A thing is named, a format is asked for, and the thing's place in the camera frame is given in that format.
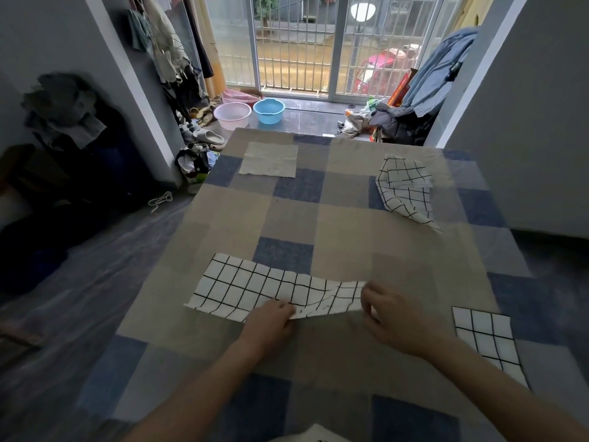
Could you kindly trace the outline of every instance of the gray floor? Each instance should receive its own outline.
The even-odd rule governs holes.
[[[285,131],[334,133],[328,127],[342,114],[321,113],[320,107],[345,108],[296,102],[288,106],[302,110],[287,110],[291,119]],[[123,217],[73,248],[63,266],[33,292],[0,309],[0,319],[46,338],[44,349],[0,377],[0,439],[107,441],[128,431],[128,424],[101,421],[74,404],[191,200],[175,194],[156,214],[146,207]],[[516,237],[534,274],[558,298],[555,313],[589,380],[588,246],[529,233]]]

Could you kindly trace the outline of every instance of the plastic basin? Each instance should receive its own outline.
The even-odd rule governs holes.
[[[249,123],[248,116],[250,114],[252,114],[252,108],[246,103],[222,103],[213,112],[213,115],[225,130],[246,127]]]
[[[273,98],[262,99],[254,104],[254,112],[262,124],[276,124],[282,119],[284,103]]]

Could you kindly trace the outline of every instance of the white cord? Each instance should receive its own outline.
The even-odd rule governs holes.
[[[155,210],[158,208],[158,205],[160,205],[161,203],[163,203],[165,201],[172,201],[172,200],[174,200],[174,198],[172,197],[172,192],[170,192],[170,191],[166,192],[161,197],[158,197],[156,199],[151,199],[150,201],[147,202],[147,204],[149,206],[155,206],[155,208],[153,208],[151,210],[150,214],[153,214],[155,212]]]

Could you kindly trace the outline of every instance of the hand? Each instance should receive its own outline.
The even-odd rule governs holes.
[[[294,314],[292,304],[270,300],[247,315],[237,342],[260,360],[291,335],[293,323],[290,318]]]
[[[379,342],[405,354],[427,358],[446,336],[420,305],[395,289],[368,282],[360,297],[364,325]],[[372,315],[372,308],[378,319]]]

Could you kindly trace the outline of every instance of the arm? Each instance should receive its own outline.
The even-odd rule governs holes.
[[[383,344],[430,362],[509,441],[587,441],[589,431],[447,334],[412,299],[369,282],[362,291],[364,324]],[[372,317],[372,309],[378,320]]]
[[[247,316],[236,342],[209,369],[184,382],[133,428],[124,442],[203,440],[223,406],[255,365],[292,332],[295,308],[269,301]]]

